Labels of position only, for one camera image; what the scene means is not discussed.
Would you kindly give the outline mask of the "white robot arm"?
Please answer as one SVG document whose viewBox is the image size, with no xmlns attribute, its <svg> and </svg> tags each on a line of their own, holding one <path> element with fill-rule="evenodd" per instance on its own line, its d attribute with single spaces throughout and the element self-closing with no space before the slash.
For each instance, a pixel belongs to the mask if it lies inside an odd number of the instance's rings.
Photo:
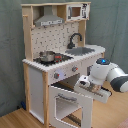
<svg viewBox="0 0 128 128">
<path fill-rule="evenodd" d="M 82 75 L 74 86 L 74 90 L 97 101 L 106 103 L 111 92 L 102 87 L 108 81 L 115 92 L 128 91 L 128 74 L 115 63 L 99 58 L 91 67 L 90 75 Z"/>
</svg>

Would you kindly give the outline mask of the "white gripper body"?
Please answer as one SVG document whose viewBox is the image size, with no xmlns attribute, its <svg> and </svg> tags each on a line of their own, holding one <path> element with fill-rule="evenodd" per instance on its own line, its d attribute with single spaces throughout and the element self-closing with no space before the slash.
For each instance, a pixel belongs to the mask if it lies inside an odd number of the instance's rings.
<svg viewBox="0 0 128 128">
<path fill-rule="evenodd" d="M 85 96 L 89 96 L 94 100 L 106 103 L 111 96 L 111 92 L 101 85 L 95 85 L 88 80 L 88 77 L 82 75 L 74 86 L 74 91 Z"/>
</svg>

